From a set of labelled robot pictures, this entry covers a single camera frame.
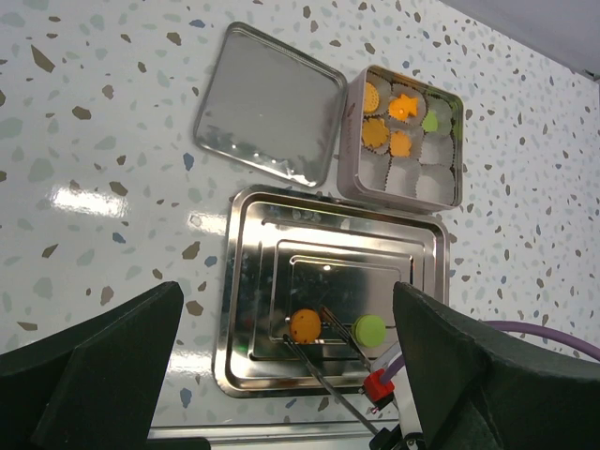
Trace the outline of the metal tongs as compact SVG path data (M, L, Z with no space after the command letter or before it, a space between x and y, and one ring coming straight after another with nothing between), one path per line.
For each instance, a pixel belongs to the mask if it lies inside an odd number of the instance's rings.
M322 331L318 339L310 344L294 342L289 320L288 331L282 335L282 340L303 363L308 374L375 436L378 428L346 398L348 393L361 395L369 402L370 410L377 413L362 392L364 379L370 373L374 361L365 353L367 348L358 345L354 340L352 326L344 324L328 307L322 306L314 310L322 321Z

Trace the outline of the orange flower cookie top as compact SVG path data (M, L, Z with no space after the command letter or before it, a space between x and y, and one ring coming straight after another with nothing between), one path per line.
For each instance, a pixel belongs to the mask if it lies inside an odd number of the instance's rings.
M397 130L390 133L389 151L394 158L408 158L411 155L413 142L403 131Z

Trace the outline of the orange fish cookie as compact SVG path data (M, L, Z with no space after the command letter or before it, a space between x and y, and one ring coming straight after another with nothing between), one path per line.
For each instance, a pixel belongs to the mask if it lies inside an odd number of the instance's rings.
M401 94L393 98L388 105L388 114L397 120L405 121L418 115L418 98Z

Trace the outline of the orange round biscuit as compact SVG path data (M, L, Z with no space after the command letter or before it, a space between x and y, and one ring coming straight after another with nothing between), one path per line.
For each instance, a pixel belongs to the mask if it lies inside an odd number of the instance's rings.
M322 321L314 309L298 309L290 318L291 337L298 344L313 343L319 338L321 331Z
M364 91L364 105L363 112L364 115L375 113L380 105L380 94L377 87L371 83L365 83L365 91Z

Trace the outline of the orange flower cookie bottom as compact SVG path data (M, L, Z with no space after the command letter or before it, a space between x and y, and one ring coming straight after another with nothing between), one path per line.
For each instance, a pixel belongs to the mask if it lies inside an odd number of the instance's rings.
M362 124L362 142L365 147L378 148L389 138L389 129L382 118L370 117Z

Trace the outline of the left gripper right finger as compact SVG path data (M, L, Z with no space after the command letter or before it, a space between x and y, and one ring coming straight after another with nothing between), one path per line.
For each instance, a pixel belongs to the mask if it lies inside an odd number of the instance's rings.
M596 449L599 366L398 282L393 314L429 449Z

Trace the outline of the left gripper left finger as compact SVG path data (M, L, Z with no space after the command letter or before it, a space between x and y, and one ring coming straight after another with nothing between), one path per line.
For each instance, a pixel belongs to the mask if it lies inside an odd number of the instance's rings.
M144 449L183 305L163 282L2 354L2 448Z

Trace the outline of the green round cookie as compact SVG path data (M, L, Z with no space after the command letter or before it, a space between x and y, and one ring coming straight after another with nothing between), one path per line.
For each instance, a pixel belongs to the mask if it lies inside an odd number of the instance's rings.
M385 323L378 315L362 315L352 325L352 337L362 347L379 347L386 337Z
M432 110L428 111L423 119L421 126L426 133L436 132L439 128L439 120L437 114Z

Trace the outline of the silver tin lid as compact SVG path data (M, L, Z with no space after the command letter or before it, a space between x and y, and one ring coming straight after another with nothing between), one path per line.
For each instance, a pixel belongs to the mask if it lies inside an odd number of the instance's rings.
M347 90L338 70L233 22L201 102L194 142L290 183L319 187L336 148Z

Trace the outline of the orange round biscuit bottom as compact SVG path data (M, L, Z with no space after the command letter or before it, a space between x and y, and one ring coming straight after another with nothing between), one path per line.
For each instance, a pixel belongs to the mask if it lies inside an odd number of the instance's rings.
M290 318L291 337L298 344L313 343L319 338L321 331L322 321L314 309L298 309Z

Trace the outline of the orange flower cookie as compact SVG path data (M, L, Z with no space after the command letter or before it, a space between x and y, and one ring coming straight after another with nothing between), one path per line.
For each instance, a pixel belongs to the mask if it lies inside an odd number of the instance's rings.
M408 158L411 155L413 142L403 131L397 130L390 133L389 151L394 158Z
M389 129L382 118L370 117L362 124L362 142L365 147L378 148L389 138Z

